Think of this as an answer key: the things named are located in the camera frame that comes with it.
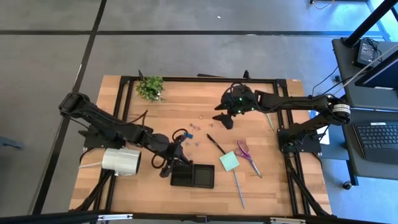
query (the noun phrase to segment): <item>monitor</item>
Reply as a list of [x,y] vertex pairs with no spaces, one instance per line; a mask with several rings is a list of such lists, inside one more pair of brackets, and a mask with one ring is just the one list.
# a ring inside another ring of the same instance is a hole
[[398,90],[398,50],[355,82],[357,86]]

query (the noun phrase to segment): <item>wooden table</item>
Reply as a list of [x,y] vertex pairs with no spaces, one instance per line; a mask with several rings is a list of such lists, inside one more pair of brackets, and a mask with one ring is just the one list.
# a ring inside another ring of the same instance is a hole
[[[96,104],[103,110],[113,113],[120,81],[119,76],[105,76]],[[303,96],[302,83],[299,80],[287,80],[290,96]],[[143,100],[137,95],[134,82],[128,121],[149,110],[145,125],[152,127],[155,133],[162,133],[171,139],[178,128],[185,128],[193,134],[193,139],[183,143],[187,158],[196,164],[215,165],[214,189],[176,187],[170,185],[170,177],[160,178],[159,169],[154,169],[150,160],[153,154],[146,149],[128,145],[130,149],[142,152],[139,173],[135,176],[119,176],[111,206],[112,212],[128,213],[173,213],[204,215],[277,215],[290,216],[289,189],[283,155],[279,152],[276,132],[267,121],[266,115],[253,111],[234,118],[234,128],[227,130],[212,117],[219,114],[214,107],[230,83],[215,82],[165,82],[163,96],[165,101]],[[272,85],[248,83],[252,90],[273,92]],[[309,119],[308,111],[293,111],[294,121],[302,123]],[[277,114],[271,114],[271,120],[278,128]],[[193,129],[190,123],[199,126]],[[249,162],[238,158],[240,166],[236,174],[241,185],[246,209],[239,200],[238,190],[232,172],[225,172],[220,162],[220,151],[207,139],[210,134],[225,150],[237,148],[236,141],[246,141],[251,155],[263,178],[259,178]],[[104,149],[89,152],[82,165],[100,162]],[[317,202],[330,213],[330,204],[323,180],[322,168],[312,154],[301,153],[305,183]],[[70,208],[79,206],[98,181],[100,167],[81,169],[78,173]],[[104,208],[108,186],[105,186],[101,206]],[[300,191],[296,186],[299,211],[303,212]]]

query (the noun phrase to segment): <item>scissors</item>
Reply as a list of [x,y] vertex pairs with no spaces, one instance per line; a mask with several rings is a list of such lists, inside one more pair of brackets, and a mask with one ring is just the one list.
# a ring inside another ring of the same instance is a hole
[[260,174],[259,169],[257,169],[256,165],[254,164],[253,160],[251,159],[250,153],[249,153],[249,147],[244,141],[238,141],[238,149],[235,149],[235,155],[243,157],[247,159],[253,169],[256,171],[257,175],[262,178],[262,175]]

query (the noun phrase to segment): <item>potted plant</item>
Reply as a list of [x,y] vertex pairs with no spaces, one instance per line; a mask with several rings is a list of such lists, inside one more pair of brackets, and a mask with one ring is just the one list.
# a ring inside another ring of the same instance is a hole
[[160,93],[163,90],[162,77],[143,77],[143,80],[138,84],[138,94],[146,100],[163,100]]

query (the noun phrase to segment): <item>green sticky note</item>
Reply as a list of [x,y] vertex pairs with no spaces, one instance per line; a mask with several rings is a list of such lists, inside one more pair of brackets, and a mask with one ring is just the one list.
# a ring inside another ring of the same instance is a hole
[[227,172],[239,165],[239,161],[233,151],[221,156],[220,161]]

